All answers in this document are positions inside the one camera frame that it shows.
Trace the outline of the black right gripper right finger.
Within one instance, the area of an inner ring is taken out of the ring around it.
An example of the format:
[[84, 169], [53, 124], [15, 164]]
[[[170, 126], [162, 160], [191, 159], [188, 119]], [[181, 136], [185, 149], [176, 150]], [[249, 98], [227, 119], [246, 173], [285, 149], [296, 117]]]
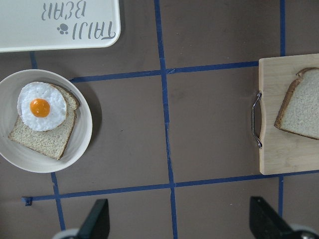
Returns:
[[250, 197], [249, 228], [255, 239], [288, 239], [293, 229], [262, 198]]

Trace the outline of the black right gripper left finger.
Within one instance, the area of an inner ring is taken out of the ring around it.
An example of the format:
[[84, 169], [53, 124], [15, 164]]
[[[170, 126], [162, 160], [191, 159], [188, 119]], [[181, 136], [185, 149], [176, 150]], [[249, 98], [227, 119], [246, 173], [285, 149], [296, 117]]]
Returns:
[[78, 232], [79, 239], [107, 239], [110, 233], [109, 204], [98, 199]]

